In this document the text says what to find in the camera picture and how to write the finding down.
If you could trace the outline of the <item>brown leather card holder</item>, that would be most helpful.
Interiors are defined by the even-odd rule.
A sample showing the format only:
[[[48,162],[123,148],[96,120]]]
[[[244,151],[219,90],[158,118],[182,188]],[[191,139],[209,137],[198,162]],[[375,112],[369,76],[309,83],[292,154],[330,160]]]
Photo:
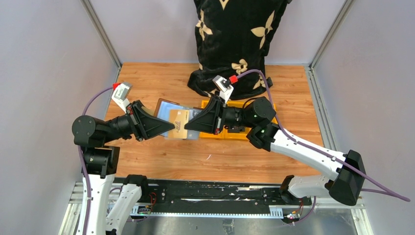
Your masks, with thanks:
[[[199,108],[185,107],[178,103],[175,103],[175,102],[172,102],[166,99],[162,99],[162,98],[158,100],[155,110],[144,108],[144,110],[148,114],[154,117],[160,118],[162,120],[165,120],[165,121],[168,121],[169,111],[172,109],[190,110],[189,121],[201,112],[201,109]],[[200,132],[194,131],[194,130],[187,130],[187,131],[188,131],[188,135],[187,135],[187,138],[184,140],[197,140],[199,138]],[[165,137],[166,139],[170,139],[167,137],[167,132],[161,134],[161,136]]]

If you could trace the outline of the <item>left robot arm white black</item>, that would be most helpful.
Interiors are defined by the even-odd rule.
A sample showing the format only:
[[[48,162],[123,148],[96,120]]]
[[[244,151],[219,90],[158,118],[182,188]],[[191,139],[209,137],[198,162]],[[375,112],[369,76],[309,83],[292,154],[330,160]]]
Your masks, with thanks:
[[[107,143],[131,138],[148,140],[172,129],[174,124],[149,114],[139,100],[127,105],[124,115],[108,121],[88,115],[75,119],[72,133],[84,174],[78,235],[122,234],[133,206],[136,202],[145,202],[150,196],[146,176],[128,175],[115,205],[108,209],[120,147]]]

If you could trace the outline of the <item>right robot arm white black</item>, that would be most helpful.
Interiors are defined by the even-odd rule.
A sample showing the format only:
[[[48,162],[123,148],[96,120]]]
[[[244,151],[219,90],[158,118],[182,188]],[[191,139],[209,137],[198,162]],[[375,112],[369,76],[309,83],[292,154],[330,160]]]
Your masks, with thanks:
[[[286,155],[320,172],[315,176],[285,177],[279,187],[279,197],[285,204],[307,196],[330,196],[339,203],[355,206],[365,180],[353,170],[365,172],[361,155],[353,150],[342,153],[305,141],[274,123],[275,115],[265,97],[255,98],[238,108],[214,96],[184,128],[217,135],[224,128],[246,127],[249,128],[246,138],[254,147]]]

